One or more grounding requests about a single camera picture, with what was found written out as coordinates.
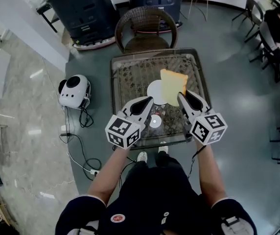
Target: white plate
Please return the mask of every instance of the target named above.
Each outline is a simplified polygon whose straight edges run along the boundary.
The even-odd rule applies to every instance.
[[[155,80],[149,84],[148,89],[146,90],[148,96],[153,97],[154,103],[157,105],[163,105],[167,102],[162,97],[162,81]]]
[[[162,123],[162,119],[159,115],[152,115],[151,116],[151,122],[150,122],[150,126],[152,128],[158,128]]]

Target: person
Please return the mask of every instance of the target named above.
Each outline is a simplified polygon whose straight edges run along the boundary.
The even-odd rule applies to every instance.
[[[56,224],[56,235],[256,235],[256,227],[228,198],[210,145],[195,141],[201,195],[191,187],[178,161],[159,148],[156,167],[140,152],[119,197],[108,205],[129,149],[117,148],[90,185],[71,200]]]
[[[264,22],[266,22],[267,30],[263,30],[264,25],[262,24],[260,32],[273,51],[276,62],[280,63],[280,7],[267,10],[264,15]]]

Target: shirt logo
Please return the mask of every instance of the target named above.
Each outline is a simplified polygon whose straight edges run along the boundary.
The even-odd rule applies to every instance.
[[[126,219],[125,215],[123,214],[115,214],[111,217],[111,221],[113,223],[120,223]]]

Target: shoe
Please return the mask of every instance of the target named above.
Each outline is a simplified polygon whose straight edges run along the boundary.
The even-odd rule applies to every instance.
[[[138,154],[137,162],[139,162],[139,161],[145,161],[145,162],[148,161],[148,154],[145,151],[142,151]]]
[[[160,151],[164,151],[164,152],[166,152],[166,154],[168,154],[168,146],[161,146],[161,147],[159,147],[159,152]]]

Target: concrete floor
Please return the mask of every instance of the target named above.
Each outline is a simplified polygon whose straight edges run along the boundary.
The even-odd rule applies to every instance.
[[[182,6],[186,15],[188,5]],[[195,48],[198,51],[208,85],[212,105],[220,112],[229,128],[213,150],[229,196],[236,198],[250,214],[258,233],[270,235],[280,223],[280,165],[271,160],[280,153],[277,137],[280,125],[280,83],[274,83],[269,67],[262,71],[259,61],[249,63],[250,52],[257,42],[244,44],[244,36],[251,27],[249,22],[238,26],[242,17],[232,25],[231,19],[239,12],[209,6],[206,22],[196,8],[190,19],[182,17],[176,47]],[[163,35],[170,40],[170,34]],[[92,102],[88,110],[94,125],[82,129],[78,126],[79,112],[70,110],[71,132],[82,137],[86,156],[101,159],[104,164],[111,155],[112,145],[106,140],[104,128],[111,116],[110,60],[120,51],[116,45],[79,53],[67,64],[67,77],[83,74],[92,84]],[[80,143],[69,143],[73,157],[83,164]],[[169,153],[189,172],[190,159],[195,152],[194,143],[171,146]],[[72,162],[72,170],[79,193],[86,193],[90,181],[82,169]],[[194,165],[190,182],[200,193],[198,166]],[[117,197],[116,189],[113,198]]]

